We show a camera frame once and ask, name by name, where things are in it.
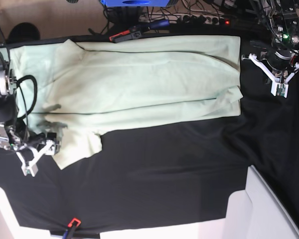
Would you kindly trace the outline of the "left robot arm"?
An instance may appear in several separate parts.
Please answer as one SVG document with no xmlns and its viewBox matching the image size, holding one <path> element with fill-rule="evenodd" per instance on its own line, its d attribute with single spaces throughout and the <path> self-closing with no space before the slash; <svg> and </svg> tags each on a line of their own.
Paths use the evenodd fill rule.
<svg viewBox="0 0 299 239">
<path fill-rule="evenodd" d="M 251 0 L 258 20 L 272 34 L 271 43 L 253 40 L 259 54 L 242 55 L 259 67 L 271 83 L 271 94 L 286 98 L 289 82 L 299 72 L 299 17 L 294 0 Z"/>
</svg>

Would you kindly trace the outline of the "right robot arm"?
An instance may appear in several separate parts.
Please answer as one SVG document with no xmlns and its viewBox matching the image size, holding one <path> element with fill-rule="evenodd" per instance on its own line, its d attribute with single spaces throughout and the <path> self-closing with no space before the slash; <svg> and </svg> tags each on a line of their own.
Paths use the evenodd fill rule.
<svg viewBox="0 0 299 239">
<path fill-rule="evenodd" d="M 0 29 L 0 48 L 5 47 L 5 38 Z M 33 83 L 33 101 L 25 108 L 23 116 L 18 116 L 16 96 L 21 92 L 21 83 L 30 80 Z M 37 163 L 44 155 L 59 152 L 60 141 L 55 132 L 35 134 L 28 128 L 28 116 L 37 101 L 38 86 L 32 75 L 17 79 L 12 62 L 0 52 L 0 148 L 15 153 L 21 161 L 21 170 L 25 176 L 35 176 Z"/>
</svg>

